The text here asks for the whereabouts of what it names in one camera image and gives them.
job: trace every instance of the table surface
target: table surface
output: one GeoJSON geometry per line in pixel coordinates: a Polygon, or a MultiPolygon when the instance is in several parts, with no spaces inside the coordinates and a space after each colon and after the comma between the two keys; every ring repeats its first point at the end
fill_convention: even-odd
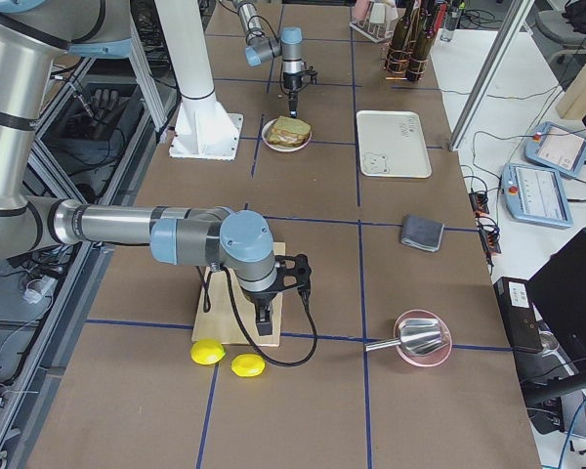
{"type": "MultiPolygon", "coordinates": [[[[217,8],[207,45],[218,99],[245,116],[234,162],[172,159],[159,146],[137,203],[248,207],[263,213],[290,254],[308,254],[320,340],[298,368],[268,366],[255,379],[188,357],[199,280],[157,264],[147,248],[117,248],[44,430],[26,467],[537,468],[523,407],[434,67],[395,85],[377,45],[353,35],[350,10],[261,7],[277,29],[300,25],[319,83],[300,97],[313,126],[303,150],[259,140],[286,112],[279,61],[249,68],[238,19],[217,8]],[[360,175],[360,109],[421,116],[433,166],[428,180],[360,175]],[[398,242],[414,213],[442,221],[440,251],[398,242]],[[362,343],[392,334],[402,312],[425,309],[449,326],[454,348],[437,368],[362,343]]],[[[282,360],[311,345],[299,298],[284,296],[282,360]]]]}
{"type": "MultiPolygon", "coordinates": [[[[465,94],[455,92],[468,93],[471,90],[495,35],[494,31],[458,30],[451,42],[438,41],[432,50],[439,88],[444,90],[442,99],[452,129],[468,98],[465,94]]],[[[471,167],[475,171],[474,174],[483,178],[490,188],[496,187],[495,178],[474,167],[474,148],[476,163],[495,174],[500,174],[501,168],[508,161],[527,163],[523,157],[523,139],[499,141],[480,134],[474,146],[476,132],[486,131],[498,137],[529,135],[528,130],[534,125],[533,119],[540,115],[549,103],[554,104],[541,120],[553,121],[572,130],[585,128],[580,121],[560,118],[555,103],[564,94],[558,86],[558,80],[531,36],[521,32],[515,38],[492,81],[488,95],[526,97],[546,91],[548,92],[528,100],[507,100],[490,96],[483,100],[474,124],[459,149],[459,154],[460,162],[471,167]]],[[[471,174],[468,168],[464,169],[464,174],[471,174]]],[[[586,180],[586,166],[579,177],[586,180]]],[[[586,198],[586,186],[571,180],[564,180],[564,186],[569,198],[586,198]]],[[[481,185],[474,182],[474,188],[480,190],[481,185]]],[[[552,254],[579,230],[586,227],[586,204],[571,204],[574,225],[568,230],[558,230],[517,222],[510,217],[503,200],[497,205],[495,192],[490,192],[490,199],[489,206],[493,207],[493,217],[498,220],[501,228],[502,254],[493,259],[495,279],[502,276],[530,278],[552,254]]],[[[559,432],[539,435],[534,431],[534,438],[543,464],[557,467],[565,435],[559,432]]],[[[575,440],[575,445],[578,449],[586,448],[586,441],[575,440]]],[[[569,451],[565,457],[564,467],[581,466],[586,466],[586,454],[579,455],[577,452],[569,451]]]]}

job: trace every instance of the bread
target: bread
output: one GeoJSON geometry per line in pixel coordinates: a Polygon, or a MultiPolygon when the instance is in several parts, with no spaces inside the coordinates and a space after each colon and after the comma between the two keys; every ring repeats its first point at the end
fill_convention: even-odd
{"type": "Polygon", "coordinates": [[[311,135],[311,126],[300,119],[280,116],[273,123],[267,141],[272,145],[298,147],[311,135]]]}

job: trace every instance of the screen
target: screen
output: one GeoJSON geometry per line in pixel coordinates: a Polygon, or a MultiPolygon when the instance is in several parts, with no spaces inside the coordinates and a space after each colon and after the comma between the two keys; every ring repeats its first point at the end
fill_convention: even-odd
{"type": "Polygon", "coordinates": [[[569,134],[567,130],[552,125],[538,150],[538,156],[561,168],[572,171],[585,145],[586,139],[584,137],[569,134]]]}
{"type": "MultiPolygon", "coordinates": [[[[529,280],[527,294],[568,357],[586,357],[586,228],[529,280]]],[[[575,366],[586,370],[586,361],[575,366]]]]}
{"type": "Polygon", "coordinates": [[[552,171],[517,166],[523,212],[535,217],[566,220],[556,176],[552,171]]]}

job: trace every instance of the white desk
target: white desk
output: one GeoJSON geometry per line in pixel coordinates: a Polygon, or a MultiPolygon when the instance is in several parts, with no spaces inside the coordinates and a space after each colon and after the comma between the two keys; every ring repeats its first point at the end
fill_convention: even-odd
{"type": "MultiPolygon", "coordinates": [[[[448,91],[467,93],[471,91],[495,34],[494,31],[458,30],[455,32],[453,41],[450,43],[437,41],[432,50],[439,86],[444,90],[443,104],[452,129],[468,96],[448,91]]],[[[557,79],[531,36],[522,32],[515,39],[488,94],[524,97],[553,89],[557,85],[557,79]]],[[[499,137],[528,135],[532,120],[541,110],[544,110],[543,107],[552,102],[554,97],[558,95],[555,103],[562,97],[563,94],[559,92],[560,88],[556,88],[546,95],[523,101],[485,98],[472,128],[459,149],[461,163],[471,166],[475,175],[484,179],[490,189],[495,188],[497,186],[495,178],[473,166],[474,134],[483,130],[499,137]]],[[[560,119],[555,104],[551,105],[540,120],[554,121],[572,130],[584,128],[580,121],[560,119]]],[[[503,166],[510,160],[525,162],[523,143],[524,139],[500,141],[479,134],[475,144],[476,163],[495,174],[500,174],[503,166]]],[[[469,169],[464,168],[464,173],[470,174],[469,169]]],[[[586,181],[586,166],[582,169],[580,178],[586,181]]],[[[567,180],[564,181],[564,185],[568,198],[586,198],[586,185],[567,180]]],[[[482,189],[481,183],[474,181],[474,189],[482,189]]],[[[495,264],[493,280],[502,276],[530,278],[553,253],[557,252],[581,228],[586,227],[586,204],[571,204],[573,227],[568,230],[558,230],[519,223],[509,215],[503,200],[500,200],[498,205],[496,204],[495,191],[490,192],[489,196],[488,204],[491,214],[501,228],[502,255],[493,259],[495,264]]],[[[538,444],[542,463],[557,467],[564,435],[554,433],[542,436],[534,431],[534,438],[538,444]]],[[[576,441],[576,446],[578,449],[586,448],[586,442],[576,441]]],[[[577,452],[569,452],[566,455],[564,468],[582,466],[586,466],[586,454],[580,456],[577,452]]]]}

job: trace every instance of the gray cloth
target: gray cloth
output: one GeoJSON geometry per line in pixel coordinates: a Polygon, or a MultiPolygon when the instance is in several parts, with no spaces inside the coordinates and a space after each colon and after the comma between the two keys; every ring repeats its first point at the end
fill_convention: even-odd
{"type": "Polygon", "coordinates": [[[415,215],[406,215],[403,219],[400,240],[406,246],[436,252],[440,248],[440,240],[442,239],[442,231],[444,228],[445,225],[443,223],[415,215]]]}

